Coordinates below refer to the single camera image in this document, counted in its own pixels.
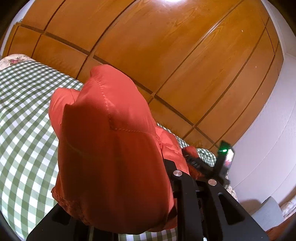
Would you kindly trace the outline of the floral pillow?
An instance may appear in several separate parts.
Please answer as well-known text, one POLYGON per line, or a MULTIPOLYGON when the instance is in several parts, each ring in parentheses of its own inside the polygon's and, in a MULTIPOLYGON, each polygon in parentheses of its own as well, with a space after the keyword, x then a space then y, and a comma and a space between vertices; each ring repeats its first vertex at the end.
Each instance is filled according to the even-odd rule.
POLYGON ((11 54, 0 60, 0 70, 25 61, 33 61, 33 59, 24 54, 11 54))

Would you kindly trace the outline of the green white checkered bedsheet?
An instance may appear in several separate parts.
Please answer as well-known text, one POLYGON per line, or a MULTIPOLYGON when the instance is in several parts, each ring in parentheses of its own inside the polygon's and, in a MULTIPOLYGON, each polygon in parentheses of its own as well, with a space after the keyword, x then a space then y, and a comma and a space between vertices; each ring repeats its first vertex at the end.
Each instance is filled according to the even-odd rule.
MULTIPOLYGON (((26 239, 58 204, 52 189, 59 172, 59 140, 49 118, 50 101, 58 88, 81 90, 83 85, 34 60, 1 71, 1 213, 17 237, 26 239)), ((100 231, 132 238, 149 232, 100 231)), ((177 226, 151 233, 155 240, 178 240, 177 226)))

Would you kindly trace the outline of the orange puffer jacket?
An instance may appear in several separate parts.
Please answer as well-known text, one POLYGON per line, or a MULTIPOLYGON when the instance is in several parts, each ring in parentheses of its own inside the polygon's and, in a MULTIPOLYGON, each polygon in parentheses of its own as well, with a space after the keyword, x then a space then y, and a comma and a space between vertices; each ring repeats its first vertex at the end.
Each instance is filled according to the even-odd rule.
POLYGON ((109 65, 92 68, 81 90, 54 91, 49 118, 58 137, 52 195, 72 217, 119 234, 177 226, 164 160, 193 177, 176 137, 157 126, 133 81, 109 65))

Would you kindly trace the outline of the grey box corner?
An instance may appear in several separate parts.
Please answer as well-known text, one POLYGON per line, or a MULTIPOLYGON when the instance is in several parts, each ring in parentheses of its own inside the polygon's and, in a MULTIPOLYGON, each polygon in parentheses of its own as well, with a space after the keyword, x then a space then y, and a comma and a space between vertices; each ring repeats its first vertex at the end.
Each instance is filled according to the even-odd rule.
POLYGON ((284 217, 280 206, 273 197, 268 197, 252 214, 252 218, 264 230, 280 225, 284 217))

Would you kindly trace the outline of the wooden panelled wardrobe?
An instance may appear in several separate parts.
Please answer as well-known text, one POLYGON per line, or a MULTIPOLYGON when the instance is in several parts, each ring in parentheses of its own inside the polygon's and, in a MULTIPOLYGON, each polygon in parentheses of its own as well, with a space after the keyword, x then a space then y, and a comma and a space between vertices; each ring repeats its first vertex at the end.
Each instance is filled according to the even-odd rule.
POLYGON ((283 66, 261 1, 32 1, 1 34, 1 56, 10 54, 81 82, 111 65, 157 122, 211 151, 243 136, 283 66))

